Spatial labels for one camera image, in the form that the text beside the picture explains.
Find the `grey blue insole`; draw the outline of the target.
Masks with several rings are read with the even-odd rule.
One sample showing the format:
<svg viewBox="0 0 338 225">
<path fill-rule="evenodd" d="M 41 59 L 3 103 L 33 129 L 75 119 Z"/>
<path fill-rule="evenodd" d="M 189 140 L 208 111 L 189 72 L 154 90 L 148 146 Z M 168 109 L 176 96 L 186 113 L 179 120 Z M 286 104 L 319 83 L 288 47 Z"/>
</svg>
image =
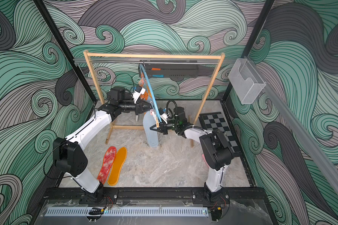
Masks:
<svg viewBox="0 0 338 225">
<path fill-rule="evenodd" d="M 156 125 L 156 120 L 151 115 L 151 112 L 148 111 L 144 114 L 143 118 L 143 127 L 147 138 L 147 143 L 151 148 L 156 148 L 159 145 L 158 133 L 151 130 L 152 126 Z"/>
</svg>

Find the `blue clip hanger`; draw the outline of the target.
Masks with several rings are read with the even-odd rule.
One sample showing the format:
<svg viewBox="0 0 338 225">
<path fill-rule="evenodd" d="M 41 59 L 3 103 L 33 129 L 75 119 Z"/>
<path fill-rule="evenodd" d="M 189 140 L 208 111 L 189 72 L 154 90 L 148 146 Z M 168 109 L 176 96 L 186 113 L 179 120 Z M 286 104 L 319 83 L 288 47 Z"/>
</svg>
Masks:
<svg viewBox="0 0 338 225">
<path fill-rule="evenodd" d="M 152 105 L 152 108 L 153 108 L 152 115 L 153 115 L 154 119 L 156 120 L 157 127 L 158 127 L 159 123 L 162 122 L 161 115 L 160 115 L 160 112 L 159 112 L 159 109 L 158 109 L 158 105 L 156 103 L 154 91 L 153 91 L 151 84 L 149 82 L 149 77 L 146 73 L 145 66 L 144 66 L 143 63 L 139 64 L 139 75 L 141 77 L 141 81 L 139 82 L 139 84 L 140 84 L 140 86 L 142 86 L 146 90 L 146 92 L 148 94 L 147 101 Z"/>
</svg>

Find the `red patterned insole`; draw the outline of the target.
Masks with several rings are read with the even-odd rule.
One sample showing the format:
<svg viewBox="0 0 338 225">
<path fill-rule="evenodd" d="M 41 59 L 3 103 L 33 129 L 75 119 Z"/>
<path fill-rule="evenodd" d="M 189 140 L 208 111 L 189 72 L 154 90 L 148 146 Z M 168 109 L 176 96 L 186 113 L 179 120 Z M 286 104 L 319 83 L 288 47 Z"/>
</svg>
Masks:
<svg viewBox="0 0 338 225">
<path fill-rule="evenodd" d="M 102 167 L 97 176 L 97 179 L 103 185 L 105 184 L 108 178 L 109 172 L 111 171 L 112 165 L 116 157 L 116 153 L 117 153 L 116 147 L 110 146 L 104 155 Z"/>
</svg>

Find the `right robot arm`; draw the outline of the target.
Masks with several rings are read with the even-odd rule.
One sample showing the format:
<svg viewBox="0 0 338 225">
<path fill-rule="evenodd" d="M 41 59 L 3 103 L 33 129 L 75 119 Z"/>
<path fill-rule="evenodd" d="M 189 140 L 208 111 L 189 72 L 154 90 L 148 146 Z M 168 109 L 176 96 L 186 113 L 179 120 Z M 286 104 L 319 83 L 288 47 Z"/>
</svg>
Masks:
<svg viewBox="0 0 338 225">
<path fill-rule="evenodd" d="M 168 101 L 166 107 L 156 108 L 158 123 L 150 130 L 168 134 L 174 131 L 178 136 L 201 144 L 202 152 L 208 169 L 208 177 L 204 184 L 204 198 L 212 203 L 225 197 L 223 177 L 234 158 L 234 151 L 219 129 L 206 130 L 190 123 L 183 107 L 178 107 L 175 101 Z"/>
</svg>

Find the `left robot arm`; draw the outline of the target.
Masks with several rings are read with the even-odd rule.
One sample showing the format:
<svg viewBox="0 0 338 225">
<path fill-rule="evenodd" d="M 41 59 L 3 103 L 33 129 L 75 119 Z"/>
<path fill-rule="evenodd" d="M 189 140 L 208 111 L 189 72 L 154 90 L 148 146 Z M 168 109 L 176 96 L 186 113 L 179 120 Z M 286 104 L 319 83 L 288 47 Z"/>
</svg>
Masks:
<svg viewBox="0 0 338 225">
<path fill-rule="evenodd" d="M 109 92 L 109 100 L 103 103 L 94 116 L 78 130 L 65 138 L 56 138 L 53 142 L 53 165 L 61 172 L 67 173 L 87 193 L 97 194 L 102 188 L 87 168 L 88 159 L 84 149 L 88 143 L 120 114 L 135 112 L 142 114 L 152 109 L 152 105 L 140 97 L 146 89 L 137 86 L 132 94 L 124 87 L 114 87 Z"/>
</svg>

